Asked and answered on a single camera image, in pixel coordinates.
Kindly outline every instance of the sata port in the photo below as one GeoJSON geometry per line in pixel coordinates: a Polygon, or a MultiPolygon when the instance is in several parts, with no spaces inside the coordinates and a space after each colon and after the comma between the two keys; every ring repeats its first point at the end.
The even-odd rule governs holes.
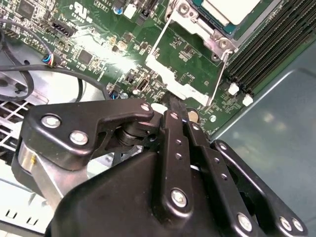
{"type": "Polygon", "coordinates": [[[76,29],[73,27],[68,26],[66,23],[60,20],[53,20],[52,21],[52,28],[54,28],[57,32],[65,35],[67,37],[71,37],[76,33],[76,29]]]}
{"type": "Polygon", "coordinates": [[[146,79],[143,79],[137,86],[137,89],[140,91],[143,91],[147,85],[148,85],[148,81],[146,79]]]}

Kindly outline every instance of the wire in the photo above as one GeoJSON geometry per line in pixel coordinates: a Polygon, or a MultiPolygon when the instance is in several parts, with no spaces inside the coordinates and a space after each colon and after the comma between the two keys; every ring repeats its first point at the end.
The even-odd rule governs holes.
{"type": "Polygon", "coordinates": [[[83,96],[83,82],[79,78],[77,78],[77,80],[78,80],[78,96],[75,100],[75,103],[80,102],[80,100],[82,99],[82,96],[83,96]]]}
{"type": "Polygon", "coordinates": [[[21,29],[23,29],[24,31],[26,31],[27,33],[29,33],[30,35],[32,35],[34,38],[36,38],[45,48],[45,50],[47,51],[48,54],[52,54],[53,52],[49,49],[49,47],[47,46],[47,44],[40,38],[37,36],[37,34],[35,34],[33,31],[31,31],[30,29],[26,28],[25,26],[21,25],[20,23],[17,23],[15,21],[11,21],[8,19],[2,19],[0,18],[0,23],[7,23],[7,24],[11,24],[17,27],[20,27],[21,29]]]}
{"type": "Polygon", "coordinates": [[[45,48],[45,50],[47,51],[47,53],[49,54],[49,56],[46,59],[43,59],[43,62],[50,65],[50,66],[45,66],[45,65],[22,65],[15,57],[14,55],[9,51],[8,47],[5,47],[4,44],[6,44],[5,40],[4,40],[4,33],[3,31],[1,31],[1,46],[0,46],[0,50],[1,47],[7,48],[7,56],[9,57],[10,55],[10,60],[12,61],[13,64],[15,64],[16,66],[0,66],[0,69],[2,69],[1,72],[4,71],[20,71],[22,76],[25,79],[25,82],[27,84],[28,87],[28,93],[25,96],[21,96],[21,97],[9,97],[9,96],[3,96],[0,95],[0,99],[8,101],[8,100],[14,100],[14,101],[20,101],[20,100],[24,100],[26,99],[28,96],[31,95],[31,93],[34,91],[34,81],[32,79],[32,81],[30,80],[32,77],[30,75],[30,73],[28,71],[51,71],[51,72],[57,72],[57,73],[62,73],[62,74],[67,74],[70,76],[74,76],[77,77],[78,79],[78,96],[76,98],[76,102],[80,101],[82,96],[83,96],[83,83],[82,80],[86,81],[87,83],[91,84],[92,86],[98,88],[99,90],[102,91],[102,94],[104,96],[104,98],[106,100],[110,100],[110,96],[109,93],[107,91],[106,85],[101,84],[100,82],[98,82],[97,80],[86,76],[84,74],[81,73],[77,73],[77,72],[73,72],[67,69],[62,69],[62,68],[52,68],[53,64],[54,64],[54,54],[52,53],[52,51],[49,49],[49,47],[47,46],[47,44],[40,38],[38,37],[33,31],[29,30],[28,28],[26,28],[25,26],[8,20],[8,19],[0,19],[0,23],[7,23],[7,24],[11,24],[17,27],[20,27],[21,29],[23,29],[24,31],[28,32],[30,35],[32,35],[34,38],[36,38],[45,48]]]}
{"type": "MultiPolygon", "coordinates": [[[[13,65],[21,66],[22,64],[20,63],[20,61],[13,55],[10,48],[8,47],[8,44],[5,40],[4,32],[1,29],[0,29],[0,36],[1,36],[1,46],[2,46],[1,49],[3,50],[3,52],[6,54],[6,56],[12,62],[13,65]]],[[[26,86],[27,86],[27,90],[28,90],[27,94],[24,96],[16,96],[16,97],[0,95],[0,100],[9,101],[9,102],[22,101],[22,100],[25,100],[26,98],[28,98],[33,93],[34,80],[31,76],[31,74],[29,72],[21,72],[21,75],[24,78],[24,81],[25,81],[26,86]]]]}
{"type": "Polygon", "coordinates": [[[97,89],[101,90],[104,98],[106,100],[110,100],[109,93],[107,91],[107,85],[98,82],[96,79],[86,76],[84,74],[70,71],[68,69],[63,68],[51,68],[47,65],[22,65],[22,66],[0,66],[0,72],[16,72],[16,71],[49,71],[55,73],[62,73],[66,75],[70,75],[76,77],[78,79],[84,80],[87,83],[91,84],[92,86],[96,87],[97,89]]]}

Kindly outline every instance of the gray metal panel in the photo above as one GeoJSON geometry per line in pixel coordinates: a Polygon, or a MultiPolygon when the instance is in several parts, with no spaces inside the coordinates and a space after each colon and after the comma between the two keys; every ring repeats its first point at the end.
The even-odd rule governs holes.
{"type": "Polygon", "coordinates": [[[316,43],[215,137],[227,142],[316,236],[316,43]]]}

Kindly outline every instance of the capacitor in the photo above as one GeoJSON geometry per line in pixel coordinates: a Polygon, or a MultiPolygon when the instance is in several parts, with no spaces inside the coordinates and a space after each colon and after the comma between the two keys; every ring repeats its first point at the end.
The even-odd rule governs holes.
{"type": "Polygon", "coordinates": [[[199,123],[198,111],[194,108],[187,108],[189,120],[191,122],[199,123]]]}

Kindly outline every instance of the blue wire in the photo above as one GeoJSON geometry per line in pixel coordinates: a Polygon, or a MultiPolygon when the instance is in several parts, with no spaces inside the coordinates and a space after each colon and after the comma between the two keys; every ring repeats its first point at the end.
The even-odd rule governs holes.
{"type": "Polygon", "coordinates": [[[49,56],[48,56],[46,59],[43,59],[42,61],[43,61],[44,63],[47,63],[47,62],[50,60],[50,58],[51,58],[51,55],[49,54],[49,56]]]}

